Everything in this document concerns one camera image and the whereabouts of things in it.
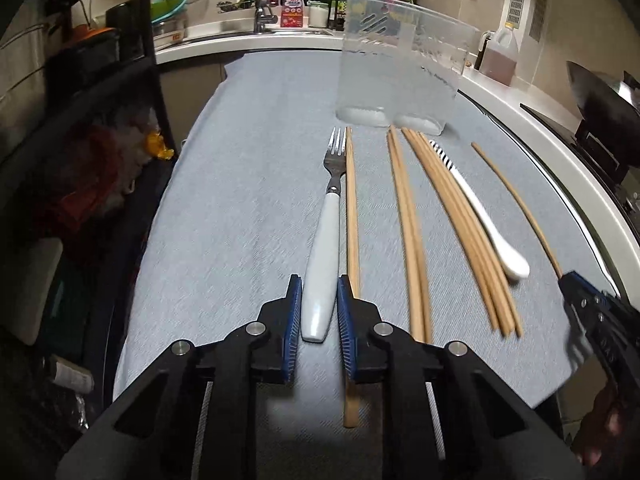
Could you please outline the plastic jug brown liquid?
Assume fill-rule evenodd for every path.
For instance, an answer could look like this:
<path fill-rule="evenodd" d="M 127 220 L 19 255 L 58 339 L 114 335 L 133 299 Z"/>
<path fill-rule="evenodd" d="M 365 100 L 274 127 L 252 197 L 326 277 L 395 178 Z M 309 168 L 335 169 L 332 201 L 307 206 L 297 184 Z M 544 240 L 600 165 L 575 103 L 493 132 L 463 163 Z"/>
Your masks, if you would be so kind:
<path fill-rule="evenodd" d="M 510 86 L 519 55 L 520 49 L 514 24 L 505 22 L 502 27 L 487 37 L 482 62 L 480 62 L 480 72 L 500 84 Z"/>

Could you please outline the green plastic bowl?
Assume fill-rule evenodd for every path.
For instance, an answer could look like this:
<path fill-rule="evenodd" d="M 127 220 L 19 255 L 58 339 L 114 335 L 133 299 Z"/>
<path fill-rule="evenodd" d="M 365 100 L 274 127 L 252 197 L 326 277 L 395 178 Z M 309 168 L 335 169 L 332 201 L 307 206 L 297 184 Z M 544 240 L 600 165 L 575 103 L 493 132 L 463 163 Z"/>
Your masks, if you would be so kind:
<path fill-rule="evenodd" d="M 179 14 L 186 0 L 156 0 L 151 3 L 151 24 L 164 22 Z"/>

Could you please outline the wooden chopstick bundle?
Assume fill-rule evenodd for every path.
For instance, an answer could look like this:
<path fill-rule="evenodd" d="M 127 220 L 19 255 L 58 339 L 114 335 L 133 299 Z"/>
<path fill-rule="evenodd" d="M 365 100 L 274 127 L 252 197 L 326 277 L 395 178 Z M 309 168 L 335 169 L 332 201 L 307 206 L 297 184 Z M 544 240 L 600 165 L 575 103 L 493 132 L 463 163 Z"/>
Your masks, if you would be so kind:
<path fill-rule="evenodd" d="M 487 279 L 491 292 L 495 292 L 497 296 L 494 297 L 494 305 L 500 322 L 506 321 L 506 334 L 516 333 L 516 336 L 521 337 L 524 335 L 523 325 L 518 314 L 518 309 L 515 307 L 513 297 L 509 290 L 509 285 L 506 282 L 500 263 L 498 263 L 497 256 L 494 248 L 491 247 L 490 241 L 485 233 L 484 228 L 480 224 L 480 220 L 477 218 L 477 214 L 473 210 L 472 205 L 466 198 L 462 188 L 454 180 L 454 176 L 446 168 L 445 164 L 440 160 L 439 156 L 435 153 L 434 148 L 427 141 L 427 137 L 423 133 L 417 132 L 416 135 L 421 144 L 427 151 L 434 157 L 435 162 L 438 163 L 438 168 L 444 172 L 444 177 L 452 187 L 452 192 L 462 206 L 466 220 L 469 221 L 472 237 L 477 242 L 478 249 L 480 250 L 480 258 L 483 261 L 484 270 L 488 272 Z"/>
<path fill-rule="evenodd" d="M 431 180 L 456 231 L 484 301 L 491 329 L 500 330 L 504 338 L 512 333 L 521 337 L 522 323 L 506 278 L 498 269 L 497 257 L 460 186 L 422 133 L 408 128 L 402 128 L 401 132 Z"/>
<path fill-rule="evenodd" d="M 484 301 L 490 327 L 492 330 L 496 330 L 499 327 L 499 324 L 494 305 L 494 297 L 490 291 L 488 279 L 485 278 L 482 269 L 482 259 L 480 258 L 478 249 L 475 247 L 469 222 L 464 218 L 462 207 L 454 197 L 454 192 L 452 192 L 451 185 L 445 179 L 444 172 L 438 168 L 438 163 L 435 162 L 434 157 L 421 144 L 416 132 L 407 128 L 402 128 L 401 132 L 413 149 L 414 154 L 416 154 L 416 157 L 419 159 L 427 177 L 430 178 L 440 202 L 448 214 L 448 218 L 456 231 L 457 238 L 474 275 L 477 288 L 480 291 L 480 296 Z"/>

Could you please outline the wooden chopstick pair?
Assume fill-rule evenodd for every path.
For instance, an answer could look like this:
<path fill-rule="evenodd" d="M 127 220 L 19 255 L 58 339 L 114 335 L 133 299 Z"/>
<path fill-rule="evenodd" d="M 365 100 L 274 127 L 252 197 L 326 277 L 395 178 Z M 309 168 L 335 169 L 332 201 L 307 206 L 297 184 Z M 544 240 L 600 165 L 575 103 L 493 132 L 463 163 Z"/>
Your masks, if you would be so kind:
<path fill-rule="evenodd" d="M 390 130 L 386 133 L 386 141 L 388 152 L 390 153 L 390 163 L 392 164 L 402 242 L 404 243 L 410 334 L 416 341 L 424 342 L 425 327 L 422 307 L 422 289 L 418 259 L 416 258 L 416 241 L 414 240 L 412 222 L 409 214 L 405 171 L 402 170 L 398 156 L 397 138 Z"/>
<path fill-rule="evenodd" d="M 422 236 L 420 232 L 418 215 L 416 214 L 416 204 L 414 203 L 414 200 L 413 200 L 411 186 L 410 186 L 409 177 L 408 177 L 408 171 L 404 162 L 404 158 L 402 157 L 402 151 L 401 151 L 400 142 L 398 139 L 398 134 L 394 127 L 390 127 L 388 130 L 390 130 L 397 138 L 398 156 L 400 159 L 402 170 L 405 171 L 405 182 L 407 185 L 407 196 L 408 196 L 408 202 L 409 202 L 409 214 L 412 222 L 414 240 L 416 241 L 416 258 L 418 259 L 420 283 L 421 283 L 421 289 L 422 289 L 422 307 L 423 307 L 424 327 L 425 327 L 424 344 L 432 344 L 434 342 L 434 336 L 433 336 L 433 323 L 432 323 L 432 312 L 431 312 L 431 298 L 430 298 L 430 291 L 428 290 L 426 258 L 425 258 L 425 252 L 424 252 L 424 247 L 422 242 Z"/>

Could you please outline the wooden chopstick beside fork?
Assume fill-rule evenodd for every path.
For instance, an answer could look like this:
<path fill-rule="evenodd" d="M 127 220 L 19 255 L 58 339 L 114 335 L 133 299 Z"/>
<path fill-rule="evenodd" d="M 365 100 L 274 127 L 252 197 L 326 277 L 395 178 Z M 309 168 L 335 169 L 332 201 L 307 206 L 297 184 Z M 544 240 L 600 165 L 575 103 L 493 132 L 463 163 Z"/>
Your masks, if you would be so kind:
<path fill-rule="evenodd" d="M 346 263 L 347 275 L 355 297 L 360 293 L 358 210 L 354 146 L 352 128 L 346 128 Z M 356 428 L 359 424 L 359 396 L 356 385 L 345 382 L 344 427 Z"/>

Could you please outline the gas stove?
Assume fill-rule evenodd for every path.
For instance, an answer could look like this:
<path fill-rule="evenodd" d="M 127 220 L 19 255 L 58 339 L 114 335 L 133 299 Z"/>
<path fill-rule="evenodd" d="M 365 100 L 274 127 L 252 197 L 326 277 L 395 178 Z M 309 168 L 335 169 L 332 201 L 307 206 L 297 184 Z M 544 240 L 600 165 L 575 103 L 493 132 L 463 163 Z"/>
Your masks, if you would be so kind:
<path fill-rule="evenodd" d="M 615 203 L 624 220 L 639 240 L 639 169 L 620 164 L 618 160 L 589 133 L 578 125 L 578 136 L 552 118 L 521 103 L 527 114 L 553 133 L 589 169 Z"/>

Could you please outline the white handled metal fork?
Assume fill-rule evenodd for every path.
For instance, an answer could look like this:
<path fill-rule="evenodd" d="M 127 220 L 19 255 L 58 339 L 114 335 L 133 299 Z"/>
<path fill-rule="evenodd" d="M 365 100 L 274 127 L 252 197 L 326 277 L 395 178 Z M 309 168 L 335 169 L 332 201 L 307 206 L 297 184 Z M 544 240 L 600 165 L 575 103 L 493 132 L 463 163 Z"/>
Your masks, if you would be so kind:
<path fill-rule="evenodd" d="M 323 166 L 330 178 L 308 259 L 300 318 L 303 340 L 314 344 L 321 344 L 326 339 L 337 289 L 341 180 L 346 172 L 345 129 L 332 130 Z"/>

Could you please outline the wooden chopstick bundle middle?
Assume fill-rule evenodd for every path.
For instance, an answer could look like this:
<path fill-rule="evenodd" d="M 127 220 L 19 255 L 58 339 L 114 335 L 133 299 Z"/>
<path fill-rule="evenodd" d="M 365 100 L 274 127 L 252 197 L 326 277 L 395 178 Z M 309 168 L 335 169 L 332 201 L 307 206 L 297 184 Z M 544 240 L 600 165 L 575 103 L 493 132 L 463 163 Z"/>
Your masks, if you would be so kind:
<path fill-rule="evenodd" d="M 504 338 L 512 333 L 521 337 L 522 323 L 506 278 L 498 269 L 497 257 L 460 186 L 422 133 L 408 128 L 402 128 L 401 132 L 431 180 L 456 231 L 484 301 L 491 329 L 500 330 Z"/>

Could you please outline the clear plastic container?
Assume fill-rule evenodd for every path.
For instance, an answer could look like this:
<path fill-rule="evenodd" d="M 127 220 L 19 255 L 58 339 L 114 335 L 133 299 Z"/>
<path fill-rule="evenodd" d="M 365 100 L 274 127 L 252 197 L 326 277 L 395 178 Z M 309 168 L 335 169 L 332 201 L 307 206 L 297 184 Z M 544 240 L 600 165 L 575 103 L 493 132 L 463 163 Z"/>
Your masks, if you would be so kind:
<path fill-rule="evenodd" d="M 346 0 L 335 114 L 352 125 L 439 136 L 477 28 L 399 0 Z"/>

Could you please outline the wooden chopstick pair left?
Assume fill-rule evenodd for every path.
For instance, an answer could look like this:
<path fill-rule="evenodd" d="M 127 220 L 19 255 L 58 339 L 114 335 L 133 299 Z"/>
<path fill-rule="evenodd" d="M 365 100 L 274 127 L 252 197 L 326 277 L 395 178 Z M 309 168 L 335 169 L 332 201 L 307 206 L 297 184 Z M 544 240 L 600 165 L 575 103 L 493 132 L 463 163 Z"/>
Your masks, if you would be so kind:
<path fill-rule="evenodd" d="M 386 133 L 386 141 L 388 152 L 390 153 L 390 163 L 392 164 L 402 242 L 404 243 L 410 334 L 416 341 L 424 342 L 425 327 L 422 307 L 422 289 L 418 259 L 416 258 L 416 241 L 414 240 L 412 222 L 409 214 L 405 171 L 402 170 L 398 156 L 397 138 L 390 130 Z"/>

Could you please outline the wooden chopstick bundle right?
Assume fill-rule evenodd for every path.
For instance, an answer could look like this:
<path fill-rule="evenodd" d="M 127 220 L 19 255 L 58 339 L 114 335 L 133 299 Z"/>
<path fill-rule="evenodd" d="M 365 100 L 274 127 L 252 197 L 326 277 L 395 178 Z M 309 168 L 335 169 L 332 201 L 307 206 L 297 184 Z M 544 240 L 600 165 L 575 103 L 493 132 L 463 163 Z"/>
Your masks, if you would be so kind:
<path fill-rule="evenodd" d="M 480 224 L 480 220 L 477 218 L 477 214 L 473 210 L 472 205 L 466 198 L 462 188 L 454 180 L 454 176 L 446 168 L 445 164 L 440 160 L 439 156 L 435 153 L 434 148 L 427 141 L 427 137 L 423 133 L 417 132 L 416 135 L 421 144 L 427 151 L 434 157 L 435 162 L 438 163 L 438 168 L 444 172 L 444 177 L 452 187 L 452 192 L 462 206 L 466 220 L 469 221 L 472 237 L 477 242 L 478 249 L 480 250 L 480 258 L 483 261 L 484 270 L 488 272 L 487 279 L 491 292 L 495 292 L 497 296 L 494 297 L 494 305 L 500 322 L 506 321 L 506 334 L 516 333 L 516 336 L 521 337 L 524 335 L 523 325 L 518 314 L 518 309 L 515 307 L 513 297 L 509 290 L 509 285 L 506 282 L 500 263 L 498 263 L 497 256 L 494 248 L 491 247 L 490 241 L 485 233 L 484 228 Z"/>

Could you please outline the grey blue table cloth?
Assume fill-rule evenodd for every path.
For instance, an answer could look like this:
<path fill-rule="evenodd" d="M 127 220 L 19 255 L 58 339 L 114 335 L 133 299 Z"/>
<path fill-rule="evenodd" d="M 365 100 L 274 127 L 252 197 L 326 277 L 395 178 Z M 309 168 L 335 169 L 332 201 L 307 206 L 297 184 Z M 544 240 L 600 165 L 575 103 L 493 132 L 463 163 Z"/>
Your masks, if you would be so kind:
<path fill-rule="evenodd" d="M 326 192 L 340 57 L 329 51 L 242 56 L 196 120 L 154 218 L 115 377 L 124 391 L 171 341 L 221 340 L 303 274 Z M 421 222 L 434 341 L 465 341 L 528 404 L 562 387 L 590 356 L 555 273 L 520 207 L 473 150 L 476 142 L 532 212 L 564 271 L 607 288 L 582 229 L 549 180 L 463 96 L 439 144 L 500 233 L 527 259 L 512 292 L 521 337 L 492 330 L 473 274 L 430 180 L 402 152 Z M 376 479 L 380 393 L 362 389 L 360 422 L 343 425 L 340 337 L 301 344 L 292 385 L 258 396 L 263 479 Z"/>

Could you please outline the lone wooden chopstick far right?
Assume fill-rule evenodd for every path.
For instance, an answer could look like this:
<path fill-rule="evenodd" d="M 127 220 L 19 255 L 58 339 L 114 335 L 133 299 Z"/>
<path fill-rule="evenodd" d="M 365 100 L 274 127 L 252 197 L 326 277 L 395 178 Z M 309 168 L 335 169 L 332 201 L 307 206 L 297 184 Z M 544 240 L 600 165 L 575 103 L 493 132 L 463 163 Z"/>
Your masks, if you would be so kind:
<path fill-rule="evenodd" d="M 477 152 L 477 155 L 480 156 L 480 158 L 483 159 L 484 162 L 486 162 L 486 165 L 498 177 L 498 179 L 501 181 L 503 186 L 512 195 L 512 197 L 520 207 L 521 212 L 524 214 L 526 220 L 528 221 L 529 225 L 532 227 L 536 237 L 538 238 L 538 242 L 542 247 L 542 249 L 544 250 L 544 253 L 546 254 L 549 262 L 551 263 L 556 277 L 560 278 L 563 275 L 563 272 L 559 264 L 559 261 L 557 258 L 555 258 L 555 255 L 552 252 L 551 246 L 548 243 L 547 237 L 544 236 L 544 231 L 541 229 L 539 223 L 537 222 L 532 212 L 529 210 L 524 200 L 522 200 L 520 194 L 518 194 L 518 191 L 516 190 L 516 188 L 514 188 L 511 182 L 502 174 L 498 166 L 484 153 L 484 151 L 480 148 L 480 146 L 476 142 L 472 142 L 471 146 L 473 150 Z"/>

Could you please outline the wooden chopstick bundle left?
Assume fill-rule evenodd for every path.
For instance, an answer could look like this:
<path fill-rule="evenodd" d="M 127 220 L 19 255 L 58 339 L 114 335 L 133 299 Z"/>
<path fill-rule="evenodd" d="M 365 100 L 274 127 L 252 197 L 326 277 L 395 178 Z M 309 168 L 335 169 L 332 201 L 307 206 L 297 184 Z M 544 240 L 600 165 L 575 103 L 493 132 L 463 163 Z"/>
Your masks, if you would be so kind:
<path fill-rule="evenodd" d="M 448 214 L 448 218 L 456 231 L 457 238 L 474 275 L 477 288 L 480 291 L 480 296 L 484 301 L 490 327 L 492 330 L 496 330 L 499 327 L 499 324 L 494 305 L 494 297 L 490 291 L 488 279 L 485 278 L 482 269 L 482 259 L 480 258 L 478 249 L 475 247 L 469 222 L 464 218 L 462 207 L 454 197 L 454 192 L 452 192 L 451 185 L 445 179 L 444 172 L 438 168 L 438 163 L 435 162 L 434 157 L 421 144 L 416 132 L 407 128 L 402 128 L 401 132 L 413 149 L 414 154 L 416 154 L 416 157 L 419 159 L 427 177 L 430 178 L 440 202 Z"/>

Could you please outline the wooden chopstick pair right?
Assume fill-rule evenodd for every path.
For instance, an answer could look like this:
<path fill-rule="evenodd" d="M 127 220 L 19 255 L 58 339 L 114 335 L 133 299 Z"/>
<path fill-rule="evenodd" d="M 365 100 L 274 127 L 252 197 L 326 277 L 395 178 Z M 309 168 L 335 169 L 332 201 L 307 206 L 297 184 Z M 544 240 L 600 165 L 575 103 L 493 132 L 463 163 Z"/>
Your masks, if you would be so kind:
<path fill-rule="evenodd" d="M 421 283 L 421 289 L 422 289 L 422 307 L 423 307 L 424 327 L 425 327 L 424 344 L 432 344 L 434 342 L 434 336 L 433 336 L 433 323 L 432 323 L 432 312 L 431 312 L 431 298 L 430 298 L 430 291 L 428 290 L 426 258 L 425 258 L 425 252 L 424 252 L 424 247 L 422 242 L 422 236 L 420 232 L 418 215 L 416 214 L 416 204 L 414 203 L 414 200 L 413 200 L 411 186 L 410 186 L 409 177 L 408 177 L 408 171 L 404 162 L 404 158 L 402 157 L 402 151 L 401 151 L 400 142 L 398 139 L 398 134 L 394 127 L 390 127 L 388 130 L 390 130 L 397 138 L 398 156 L 400 159 L 402 170 L 405 171 L 405 182 L 407 185 L 407 196 L 408 196 L 408 202 L 409 202 L 409 214 L 412 222 L 414 240 L 416 241 L 416 258 L 418 259 L 420 283 Z"/>

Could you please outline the pink dish soap bottle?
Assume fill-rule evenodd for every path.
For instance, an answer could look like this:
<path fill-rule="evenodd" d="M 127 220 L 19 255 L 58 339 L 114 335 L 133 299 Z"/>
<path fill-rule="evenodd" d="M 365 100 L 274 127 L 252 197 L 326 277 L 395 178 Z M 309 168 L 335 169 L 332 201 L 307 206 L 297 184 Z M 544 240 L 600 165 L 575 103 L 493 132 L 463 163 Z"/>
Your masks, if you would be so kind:
<path fill-rule="evenodd" d="M 304 24 L 304 0 L 281 0 L 280 26 L 302 28 Z"/>

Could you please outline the white small container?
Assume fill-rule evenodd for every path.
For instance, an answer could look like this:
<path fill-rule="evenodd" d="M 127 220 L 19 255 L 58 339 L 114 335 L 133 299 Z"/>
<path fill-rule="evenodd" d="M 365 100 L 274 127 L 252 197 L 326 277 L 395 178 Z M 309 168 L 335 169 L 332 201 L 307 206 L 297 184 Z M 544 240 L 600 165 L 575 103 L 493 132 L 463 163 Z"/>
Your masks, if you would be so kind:
<path fill-rule="evenodd" d="M 308 26 L 310 28 L 327 28 L 329 21 L 329 5 L 324 1 L 309 1 Z"/>

